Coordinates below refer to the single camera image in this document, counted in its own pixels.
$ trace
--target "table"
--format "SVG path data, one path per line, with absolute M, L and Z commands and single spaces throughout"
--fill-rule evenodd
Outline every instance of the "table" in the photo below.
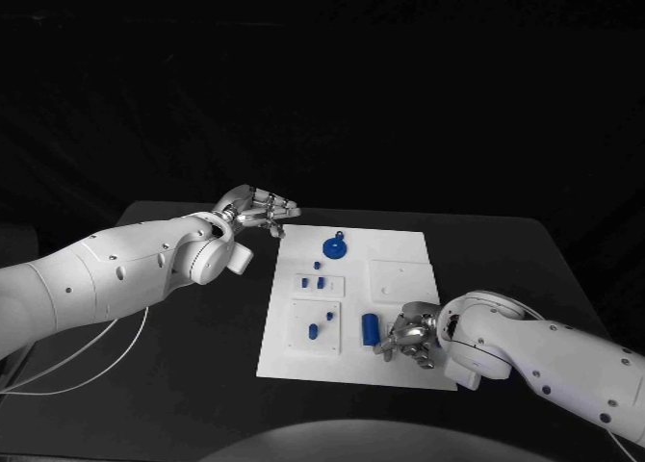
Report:
M 136 202 L 118 225 L 208 211 L 212 204 Z M 496 218 L 304 209 L 294 224 L 422 231 L 442 303 L 471 290 L 499 292 L 556 321 L 610 338 L 542 223 Z M 0 454 L 196 461 L 278 427 L 330 419 L 428 424 L 503 441 L 559 460 L 624 460 L 607 432 L 540 399 L 519 373 L 483 379 L 476 392 L 437 392 L 255 375 L 280 242 L 264 229 L 238 241 L 255 258 L 244 276 L 226 270 L 151 308 L 131 354 L 94 383 L 51 397 L 0 401 Z M 77 385 L 133 341 L 143 312 L 121 320 L 59 371 L 22 388 Z M 62 360 L 107 324 L 41 341 L 19 378 Z

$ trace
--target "blue object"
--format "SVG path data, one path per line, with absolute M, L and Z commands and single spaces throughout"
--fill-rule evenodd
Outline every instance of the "blue object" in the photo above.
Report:
M 380 320 L 378 315 L 368 313 L 360 318 L 363 327 L 363 344 L 375 347 L 380 343 Z
M 343 234 L 343 231 L 339 231 L 336 233 L 336 238 L 330 239 L 324 243 L 324 255 L 333 260 L 337 260 L 346 256 L 347 244 L 343 241 L 344 238 L 346 235 Z

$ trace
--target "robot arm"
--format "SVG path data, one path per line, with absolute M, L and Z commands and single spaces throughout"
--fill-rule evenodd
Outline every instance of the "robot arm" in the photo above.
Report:
M 0 269 L 0 360 L 59 331 L 117 320 L 177 288 L 208 284 L 225 268 L 244 274 L 252 252 L 236 234 L 259 226 L 284 238 L 275 220 L 300 215 L 294 202 L 244 185 L 210 212 L 107 229 Z
M 428 349 L 438 341 L 448 353 L 445 375 L 473 390 L 483 376 L 506 379 L 514 368 L 542 398 L 645 448 L 645 357 L 565 323 L 527 321 L 527 311 L 486 291 L 444 308 L 408 303 L 375 351 L 401 347 L 429 368 Z

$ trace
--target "black background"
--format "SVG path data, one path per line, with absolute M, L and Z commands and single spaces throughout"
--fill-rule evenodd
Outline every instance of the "black background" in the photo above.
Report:
M 538 219 L 645 354 L 645 12 L 232 2 L 0 12 L 0 221 L 48 254 L 136 200 Z

